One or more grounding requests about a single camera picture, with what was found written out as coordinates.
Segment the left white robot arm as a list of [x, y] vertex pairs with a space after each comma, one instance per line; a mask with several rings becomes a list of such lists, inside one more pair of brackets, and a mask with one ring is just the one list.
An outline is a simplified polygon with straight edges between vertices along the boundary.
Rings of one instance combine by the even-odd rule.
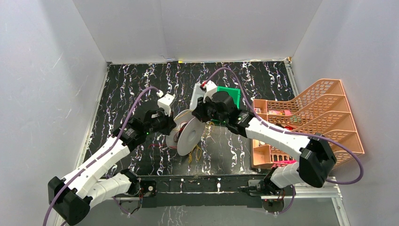
[[116, 162], [128, 156], [146, 141], [148, 135], [160, 132], [170, 134], [176, 126], [170, 107], [148, 110], [144, 118], [131, 116], [82, 165], [62, 179], [52, 178], [48, 183], [49, 204], [67, 224], [81, 222], [90, 209], [119, 194], [141, 195], [141, 178], [128, 169], [100, 181]]

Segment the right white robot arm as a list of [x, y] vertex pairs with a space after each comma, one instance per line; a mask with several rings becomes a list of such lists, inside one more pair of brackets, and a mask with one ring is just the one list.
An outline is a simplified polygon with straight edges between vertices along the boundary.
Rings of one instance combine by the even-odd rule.
[[296, 161], [271, 169], [262, 182], [249, 186], [249, 193], [277, 195], [283, 188], [297, 183], [321, 188], [336, 164], [336, 157], [322, 135], [290, 132], [257, 118], [253, 112], [239, 109], [226, 91], [199, 97], [192, 114], [201, 122], [216, 120], [230, 132], [262, 141]]

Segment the white filament spool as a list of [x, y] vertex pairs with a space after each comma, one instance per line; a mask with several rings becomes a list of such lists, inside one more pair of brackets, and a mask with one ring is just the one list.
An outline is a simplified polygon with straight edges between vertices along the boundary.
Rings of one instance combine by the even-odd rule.
[[176, 148], [180, 156], [185, 156], [201, 140], [206, 124], [194, 117], [190, 109], [179, 113], [174, 121], [176, 127], [166, 136], [166, 144], [170, 148]]

